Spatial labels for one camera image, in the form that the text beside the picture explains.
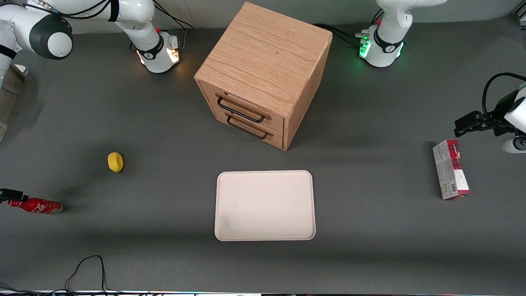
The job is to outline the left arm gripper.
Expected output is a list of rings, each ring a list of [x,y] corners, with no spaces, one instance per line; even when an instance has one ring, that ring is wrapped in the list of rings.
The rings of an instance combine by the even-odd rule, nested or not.
[[[498,101],[491,116],[496,124],[495,136],[512,133],[524,136],[526,132],[526,85],[523,83],[517,90]],[[455,120],[455,137],[462,137],[471,132],[492,130],[491,121],[479,111],[473,111]]]

